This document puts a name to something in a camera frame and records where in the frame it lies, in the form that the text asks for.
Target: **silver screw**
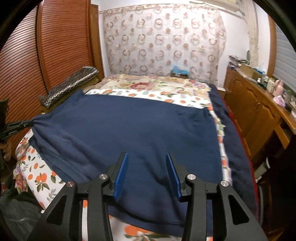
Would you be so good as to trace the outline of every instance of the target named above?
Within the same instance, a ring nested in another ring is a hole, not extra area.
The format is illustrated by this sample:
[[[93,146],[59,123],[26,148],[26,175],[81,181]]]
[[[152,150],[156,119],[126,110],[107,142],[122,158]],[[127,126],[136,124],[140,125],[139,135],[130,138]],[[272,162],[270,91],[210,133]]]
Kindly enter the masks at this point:
[[[99,175],[99,178],[102,180],[105,180],[108,176],[106,174]]]
[[[224,186],[224,187],[228,187],[229,186],[229,182],[223,180],[223,181],[221,181],[221,185]]]
[[[66,183],[66,185],[67,185],[67,187],[72,187],[72,186],[74,186],[74,182],[73,181],[69,181],[69,182],[67,182]]]
[[[187,175],[187,178],[188,178],[189,180],[194,180],[194,179],[196,178],[196,176],[195,176],[194,174],[188,174],[188,175]]]

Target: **blue gripper pad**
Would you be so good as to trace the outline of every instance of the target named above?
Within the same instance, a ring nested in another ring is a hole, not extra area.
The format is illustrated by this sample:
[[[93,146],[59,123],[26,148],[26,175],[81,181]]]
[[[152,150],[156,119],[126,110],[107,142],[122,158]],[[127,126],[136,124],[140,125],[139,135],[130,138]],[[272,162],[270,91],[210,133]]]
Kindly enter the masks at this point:
[[[114,194],[113,194],[113,197],[114,197],[115,201],[118,201],[118,199],[121,196],[124,180],[126,178],[127,170],[128,170],[128,153],[126,153],[124,155],[124,158],[122,160],[120,169],[118,171],[118,174],[117,174],[117,177],[116,177],[116,180],[115,180]]]
[[[179,177],[176,173],[176,169],[175,166],[172,162],[172,159],[169,155],[169,153],[166,156],[166,166],[167,166],[167,170],[168,170],[168,175],[170,177],[170,183],[172,185],[173,188],[173,193],[174,195],[177,197],[178,200],[180,200],[182,194],[181,194],[181,184],[180,184],[180,180]]]

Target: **cabinet handle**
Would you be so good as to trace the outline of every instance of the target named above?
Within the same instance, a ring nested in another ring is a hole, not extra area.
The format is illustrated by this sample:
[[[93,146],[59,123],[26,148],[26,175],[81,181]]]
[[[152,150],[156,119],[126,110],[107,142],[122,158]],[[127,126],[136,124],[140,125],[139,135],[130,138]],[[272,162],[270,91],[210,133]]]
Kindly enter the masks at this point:
[[[257,108],[257,103],[258,103],[258,101],[256,100],[255,105],[254,105],[254,110]]]
[[[260,106],[260,103],[258,102],[258,105],[256,107],[256,111],[258,111],[259,106]]]

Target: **bed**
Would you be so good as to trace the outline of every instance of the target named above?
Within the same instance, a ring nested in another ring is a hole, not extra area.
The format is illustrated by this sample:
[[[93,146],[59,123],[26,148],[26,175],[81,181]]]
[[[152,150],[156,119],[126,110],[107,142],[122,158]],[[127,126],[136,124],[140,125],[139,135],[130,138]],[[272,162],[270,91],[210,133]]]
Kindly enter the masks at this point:
[[[215,123],[217,145],[220,153],[220,172],[223,180],[232,184],[257,216],[257,194],[249,160],[243,150],[228,110],[214,85],[198,81],[171,77],[134,75],[112,75],[85,90],[86,95],[122,96],[129,99],[146,99],[166,102],[170,105],[207,109]],[[19,192],[34,193],[39,204],[46,209],[65,182],[42,159],[40,153],[30,145],[33,131],[30,130],[16,149],[18,164],[14,170],[16,187]],[[114,240],[180,240],[178,236],[159,234],[138,228],[110,216]],[[87,201],[83,202],[82,238],[87,241]]]

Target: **navy blue fabric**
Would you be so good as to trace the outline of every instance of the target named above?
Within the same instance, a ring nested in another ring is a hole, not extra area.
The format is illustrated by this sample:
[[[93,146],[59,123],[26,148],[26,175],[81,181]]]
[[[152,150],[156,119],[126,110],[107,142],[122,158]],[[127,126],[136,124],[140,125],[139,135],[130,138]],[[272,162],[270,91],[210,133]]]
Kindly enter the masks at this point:
[[[213,104],[216,115],[220,118],[224,128],[223,144],[229,161],[231,169],[232,186],[236,192],[243,199],[245,204],[257,216],[258,205],[256,202],[254,192],[254,181],[251,174],[251,167],[249,160],[245,154],[243,146],[237,130],[229,118],[227,107],[216,90],[214,85],[210,85],[211,91],[209,92],[211,102]]]
[[[77,91],[33,121],[30,144],[64,181],[89,181],[129,152],[122,196],[109,212],[147,230],[182,236],[187,204],[173,196],[168,152],[204,181],[222,180],[217,131],[206,108]],[[207,215],[212,235],[210,206]]]

